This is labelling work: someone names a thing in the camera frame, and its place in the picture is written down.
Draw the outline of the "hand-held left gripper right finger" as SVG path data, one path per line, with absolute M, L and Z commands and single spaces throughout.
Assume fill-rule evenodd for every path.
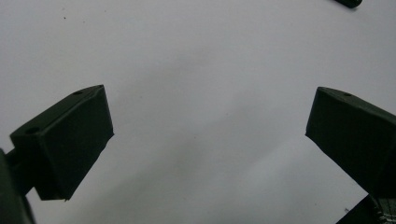
M 305 135 L 369 194 L 396 198 L 396 116 L 319 87 Z

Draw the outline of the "black handled makeup brush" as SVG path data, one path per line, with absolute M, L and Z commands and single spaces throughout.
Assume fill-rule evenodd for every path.
M 362 3 L 362 0 L 335 0 L 335 1 L 348 8 L 358 7 Z

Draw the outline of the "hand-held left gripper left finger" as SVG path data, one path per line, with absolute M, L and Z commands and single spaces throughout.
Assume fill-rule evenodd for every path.
M 104 86 L 69 94 L 10 135 L 17 190 L 70 199 L 113 135 Z

